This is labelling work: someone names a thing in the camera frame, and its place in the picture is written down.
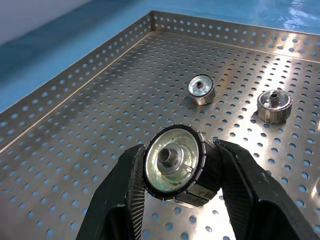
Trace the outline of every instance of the white wall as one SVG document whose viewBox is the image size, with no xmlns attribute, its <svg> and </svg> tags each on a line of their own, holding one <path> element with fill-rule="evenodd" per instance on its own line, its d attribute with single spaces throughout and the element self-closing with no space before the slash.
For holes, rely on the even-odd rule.
<svg viewBox="0 0 320 240">
<path fill-rule="evenodd" d="M 0 0 L 0 45 L 91 0 Z"/>
</svg>

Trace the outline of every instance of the blue surface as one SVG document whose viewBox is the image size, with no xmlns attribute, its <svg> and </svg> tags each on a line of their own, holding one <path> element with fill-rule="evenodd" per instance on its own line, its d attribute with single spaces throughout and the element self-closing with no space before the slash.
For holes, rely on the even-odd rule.
<svg viewBox="0 0 320 240">
<path fill-rule="evenodd" d="M 320 34 L 317 0 L 94 0 L 0 47 L 0 112 L 150 10 Z"/>
</svg>

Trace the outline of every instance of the perforated metal tray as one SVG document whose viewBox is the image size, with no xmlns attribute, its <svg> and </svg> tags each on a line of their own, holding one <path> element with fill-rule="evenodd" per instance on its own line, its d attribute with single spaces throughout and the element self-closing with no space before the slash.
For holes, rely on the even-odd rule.
<svg viewBox="0 0 320 240">
<path fill-rule="evenodd" d="M 124 149 L 184 123 L 240 144 L 320 232 L 320 37 L 151 12 L 0 114 L 0 239 L 75 239 L 94 191 Z M 209 72 L 196 106 L 186 83 Z M 256 115 L 264 90 L 293 97 L 290 118 Z M 143 239 L 234 240 L 220 192 L 202 208 L 147 195 Z"/>
</svg>

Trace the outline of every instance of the blue floor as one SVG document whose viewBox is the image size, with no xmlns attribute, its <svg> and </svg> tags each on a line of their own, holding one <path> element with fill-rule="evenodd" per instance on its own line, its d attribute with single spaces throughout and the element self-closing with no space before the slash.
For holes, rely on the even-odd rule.
<svg viewBox="0 0 320 240">
<path fill-rule="evenodd" d="M 320 34 L 318 0 L 94 0 L 0 46 L 0 112 L 150 10 Z"/>
</svg>

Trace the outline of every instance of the metal cylinder part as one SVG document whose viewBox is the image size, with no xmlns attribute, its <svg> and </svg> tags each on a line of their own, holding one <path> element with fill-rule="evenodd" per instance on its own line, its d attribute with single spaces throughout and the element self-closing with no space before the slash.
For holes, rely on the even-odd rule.
<svg viewBox="0 0 320 240">
<path fill-rule="evenodd" d="M 269 90 L 257 98 L 257 115 L 269 124 L 284 122 L 291 114 L 292 97 L 283 90 Z"/>
<path fill-rule="evenodd" d="M 215 87 L 214 80 L 206 74 L 196 75 L 188 82 L 188 92 L 198 105 L 210 104 L 213 101 L 216 96 Z"/>
<path fill-rule="evenodd" d="M 183 206 L 203 206 L 221 185 L 219 154 L 212 159 L 215 151 L 213 142 L 189 126 L 165 128 L 150 142 L 144 155 L 148 192 Z"/>
</svg>

